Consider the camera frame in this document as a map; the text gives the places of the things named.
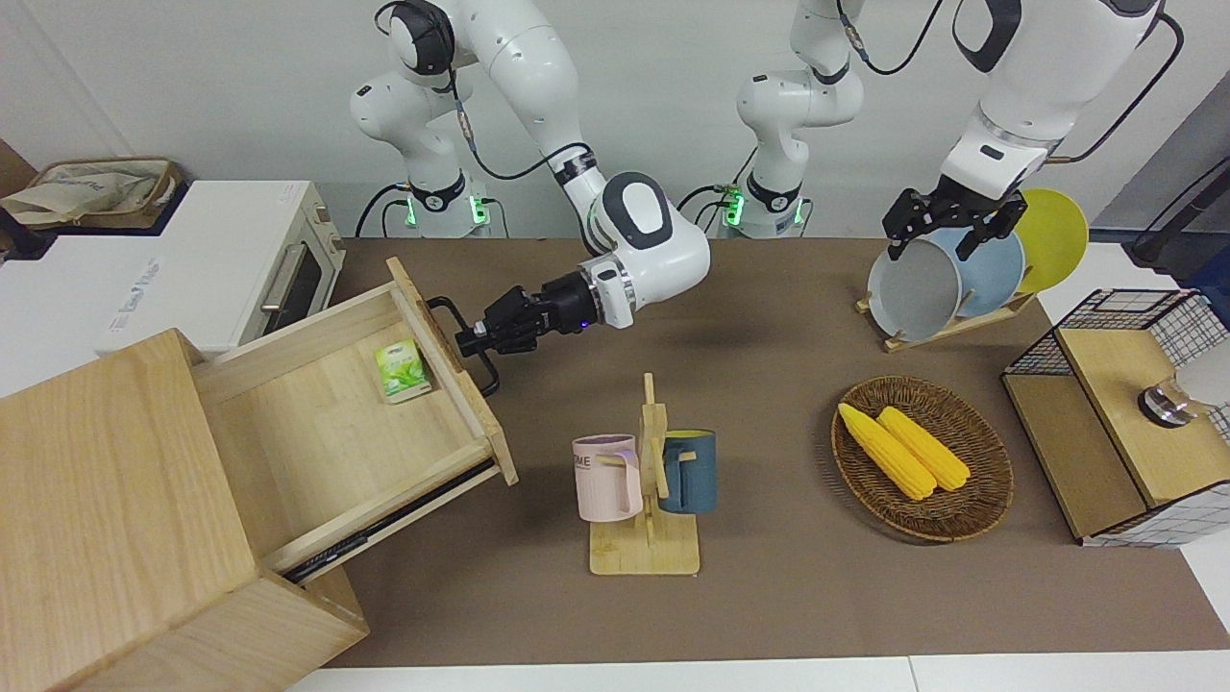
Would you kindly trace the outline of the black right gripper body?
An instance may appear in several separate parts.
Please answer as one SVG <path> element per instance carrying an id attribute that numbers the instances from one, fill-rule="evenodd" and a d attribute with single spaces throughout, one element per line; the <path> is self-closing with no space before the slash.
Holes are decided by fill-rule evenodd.
<path id="1" fill-rule="evenodd" d="M 540 293 L 515 285 L 494 304 L 506 309 L 506 354 L 534 352 L 542 334 L 581 334 L 601 320 L 590 283 L 579 270 L 546 281 Z"/>

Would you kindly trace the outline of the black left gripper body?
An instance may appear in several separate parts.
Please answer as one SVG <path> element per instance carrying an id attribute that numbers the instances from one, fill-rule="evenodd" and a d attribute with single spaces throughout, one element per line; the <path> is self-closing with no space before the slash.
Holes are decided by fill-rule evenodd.
<path id="1" fill-rule="evenodd" d="M 989 222 L 996 238 L 1009 236 L 1027 210 L 1025 195 L 1018 189 L 1002 200 L 993 200 L 957 183 L 938 183 L 931 192 L 907 188 L 898 197 L 902 213 L 918 215 L 915 237 L 934 234 L 941 227 L 970 227 L 972 222 Z"/>

